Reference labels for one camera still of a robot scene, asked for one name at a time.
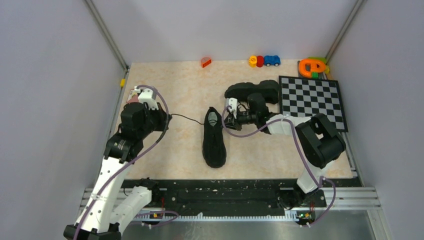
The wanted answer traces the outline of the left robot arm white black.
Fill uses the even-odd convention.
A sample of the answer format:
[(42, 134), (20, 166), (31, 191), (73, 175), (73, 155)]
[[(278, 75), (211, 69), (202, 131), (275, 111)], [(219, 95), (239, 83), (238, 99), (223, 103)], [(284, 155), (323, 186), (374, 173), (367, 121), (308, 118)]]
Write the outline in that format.
[(171, 120), (165, 102), (130, 102), (120, 113), (117, 132), (107, 141), (93, 191), (75, 223), (67, 225), (67, 240), (119, 240), (130, 222), (145, 206), (160, 202), (156, 182), (143, 179), (116, 204), (121, 186), (135, 162), (165, 136)]

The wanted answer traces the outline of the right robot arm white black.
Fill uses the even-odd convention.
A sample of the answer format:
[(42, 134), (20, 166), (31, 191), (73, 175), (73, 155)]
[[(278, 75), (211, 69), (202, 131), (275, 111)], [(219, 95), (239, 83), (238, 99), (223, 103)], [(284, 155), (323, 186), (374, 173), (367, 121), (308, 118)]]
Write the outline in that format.
[(240, 111), (236, 98), (226, 99), (225, 127), (240, 131), (244, 125), (255, 125), (258, 132), (291, 136), (304, 166), (296, 180), (293, 200), (307, 206), (314, 198), (313, 192), (322, 186), (328, 166), (346, 150), (345, 141), (323, 113), (298, 117), (271, 112), (260, 93), (250, 94), (247, 103), (249, 107)]

